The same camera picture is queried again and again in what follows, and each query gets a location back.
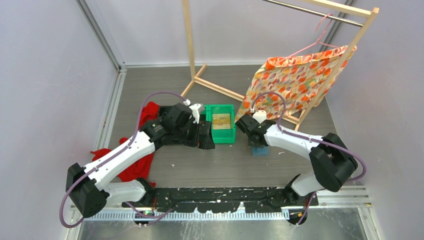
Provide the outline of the blue card holder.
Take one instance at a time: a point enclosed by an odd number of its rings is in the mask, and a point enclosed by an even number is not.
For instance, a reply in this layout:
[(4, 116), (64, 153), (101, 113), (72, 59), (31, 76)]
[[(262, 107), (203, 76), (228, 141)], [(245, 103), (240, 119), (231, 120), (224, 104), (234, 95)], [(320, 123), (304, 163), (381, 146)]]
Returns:
[(251, 147), (251, 154), (256, 157), (266, 157), (270, 154), (270, 151), (267, 146)]

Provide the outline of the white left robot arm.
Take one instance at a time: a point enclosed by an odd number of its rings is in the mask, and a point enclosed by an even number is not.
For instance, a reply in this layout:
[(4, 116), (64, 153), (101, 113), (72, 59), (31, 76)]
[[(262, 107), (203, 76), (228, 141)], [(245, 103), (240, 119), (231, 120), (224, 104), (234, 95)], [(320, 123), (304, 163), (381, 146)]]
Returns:
[(125, 202), (148, 207), (155, 190), (144, 178), (128, 182), (112, 180), (125, 169), (163, 146), (179, 144), (212, 150), (211, 122), (202, 112), (200, 103), (177, 103), (156, 119), (146, 121), (133, 136), (103, 157), (85, 166), (78, 163), (69, 167), (66, 191), (84, 218), (99, 213), (107, 205)]

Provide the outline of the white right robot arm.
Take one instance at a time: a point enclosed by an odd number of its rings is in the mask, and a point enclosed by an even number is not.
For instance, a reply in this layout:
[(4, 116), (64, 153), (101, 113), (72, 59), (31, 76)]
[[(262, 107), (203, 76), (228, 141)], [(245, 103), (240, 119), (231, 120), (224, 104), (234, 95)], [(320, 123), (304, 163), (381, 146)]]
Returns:
[(296, 175), (281, 191), (285, 205), (299, 205), (319, 190), (338, 192), (358, 168), (358, 162), (334, 133), (310, 135), (287, 129), (272, 120), (259, 122), (245, 114), (235, 125), (257, 147), (288, 150), (309, 160), (312, 172)]

